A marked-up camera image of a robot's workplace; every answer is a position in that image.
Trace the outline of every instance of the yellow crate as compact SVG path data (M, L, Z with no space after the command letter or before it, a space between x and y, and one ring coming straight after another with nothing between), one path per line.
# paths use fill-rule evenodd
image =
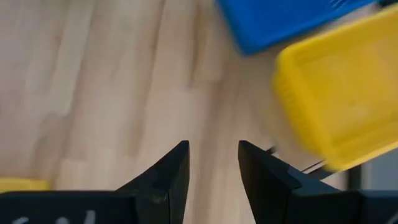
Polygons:
M45 180L0 178L0 193L18 190L50 190Z
M298 138L329 169L398 147L398 6L287 47L273 84Z

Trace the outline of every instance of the blue container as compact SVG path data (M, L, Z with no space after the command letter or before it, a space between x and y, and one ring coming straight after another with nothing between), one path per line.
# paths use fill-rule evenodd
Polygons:
M337 19L374 0L217 0L246 55Z

